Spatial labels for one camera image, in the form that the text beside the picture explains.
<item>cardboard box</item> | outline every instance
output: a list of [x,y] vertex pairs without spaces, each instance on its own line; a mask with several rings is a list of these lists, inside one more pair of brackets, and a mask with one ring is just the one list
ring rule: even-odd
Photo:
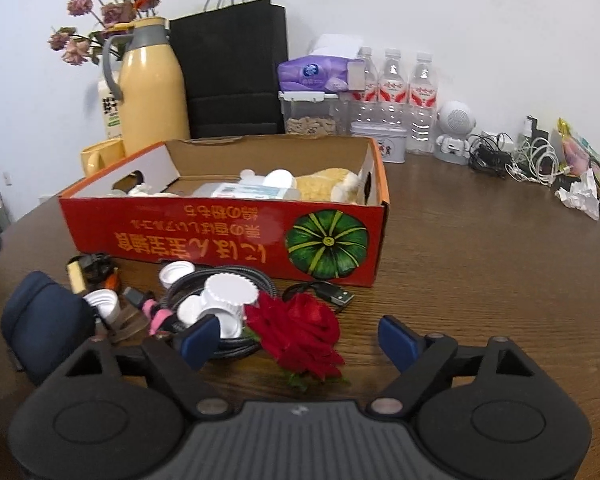
[[[188,196],[207,182],[236,182],[245,168],[294,175],[347,168],[364,186],[357,204]],[[131,188],[140,174],[154,191],[187,196],[106,197]],[[389,195],[373,139],[250,136],[154,144],[67,189],[60,204],[85,253],[245,265],[274,278],[371,286]]]

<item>wooden table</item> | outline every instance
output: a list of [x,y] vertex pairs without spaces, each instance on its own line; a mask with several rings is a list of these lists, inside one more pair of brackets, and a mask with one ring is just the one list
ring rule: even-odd
[[[600,480],[600,222],[568,210],[550,190],[476,174],[433,158],[388,165],[391,213],[378,279],[350,288],[338,351],[351,384],[299,394],[263,352],[211,363],[203,375],[233,401],[355,397],[367,402],[397,377],[376,344],[393,314],[414,330],[446,332],[461,344],[510,335],[582,407],[593,442],[578,478]],[[50,200],[4,234],[0,313],[31,270],[68,285],[75,247],[58,202]],[[157,266],[120,261],[125,285],[159,290]],[[13,372],[0,336],[0,479],[16,479],[4,435],[32,391]]]

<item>yellow thermos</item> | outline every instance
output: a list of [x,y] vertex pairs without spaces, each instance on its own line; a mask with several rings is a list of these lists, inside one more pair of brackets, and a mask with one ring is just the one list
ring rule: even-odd
[[[104,77],[118,101],[127,155],[160,140],[190,138],[184,78],[167,38],[166,20],[142,18],[115,27],[130,28],[132,34],[111,36],[102,53]],[[125,42],[130,43],[116,83],[110,49],[113,43]]]

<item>water bottle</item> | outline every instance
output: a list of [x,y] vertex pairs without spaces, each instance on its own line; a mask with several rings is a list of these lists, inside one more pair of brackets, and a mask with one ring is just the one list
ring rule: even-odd
[[378,102],[381,122],[402,124],[407,87],[400,75],[400,51],[388,48],[384,51],[386,60],[378,81]]
[[374,120],[374,109],[378,100],[378,71],[371,59],[371,47],[361,46],[358,59],[365,62],[365,89],[352,92],[354,107],[353,121],[369,123]]
[[409,126],[407,151],[411,153],[432,153],[438,100],[438,80],[431,65],[432,55],[419,52],[416,66],[409,81]]

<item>purple tissue package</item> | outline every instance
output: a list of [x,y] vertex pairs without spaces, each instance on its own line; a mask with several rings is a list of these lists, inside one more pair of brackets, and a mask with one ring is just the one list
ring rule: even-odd
[[283,92],[362,90],[365,87],[365,62],[346,57],[304,56],[280,63],[278,79]]

